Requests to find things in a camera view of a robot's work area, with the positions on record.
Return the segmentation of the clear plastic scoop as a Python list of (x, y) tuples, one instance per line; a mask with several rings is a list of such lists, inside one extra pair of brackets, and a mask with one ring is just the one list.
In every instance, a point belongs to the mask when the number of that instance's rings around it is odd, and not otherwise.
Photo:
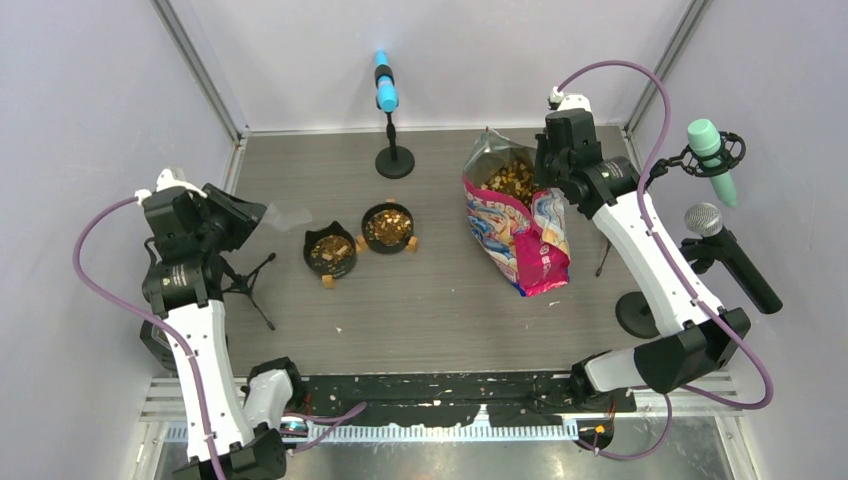
[(285, 233), (296, 227), (308, 225), (313, 221), (312, 213), (300, 203), (290, 200), (277, 200), (267, 205), (259, 228)]

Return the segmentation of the colourful pet food bag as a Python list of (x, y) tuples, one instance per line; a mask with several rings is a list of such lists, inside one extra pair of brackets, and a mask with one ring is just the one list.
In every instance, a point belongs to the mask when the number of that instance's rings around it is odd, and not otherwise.
[(462, 172), (473, 236), (525, 297), (571, 281), (564, 194), (538, 185), (535, 154), (535, 148), (487, 129)]

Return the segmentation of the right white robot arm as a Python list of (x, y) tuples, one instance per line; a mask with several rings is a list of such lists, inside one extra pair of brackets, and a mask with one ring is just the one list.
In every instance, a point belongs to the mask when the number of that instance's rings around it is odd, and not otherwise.
[(625, 157), (604, 158), (593, 116), (556, 111), (537, 137), (536, 179), (557, 188), (611, 242), (636, 280), (655, 333), (636, 347), (596, 354), (571, 368), (567, 390), (584, 410), (596, 410), (611, 391), (644, 386), (669, 393), (723, 367), (751, 322), (741, 308), (726, 310), (698, 281), (638, 190), (639, 174)]

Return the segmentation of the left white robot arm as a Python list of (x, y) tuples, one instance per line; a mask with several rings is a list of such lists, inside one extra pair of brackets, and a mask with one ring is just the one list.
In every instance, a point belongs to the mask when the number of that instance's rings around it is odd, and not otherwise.
[(172, 180), (139, 200), (152, 236), (142, 294), (171, 349), (188, 424), (187, 461), (175, 479), (280, 479), (287, 470), (279, 432), (307, 389), (293, 361), (254, 367), (236, 386), (225, 328), (223, 278), (246, 286), (224, 259), (239, 249), (267, 211), (206, 184)]

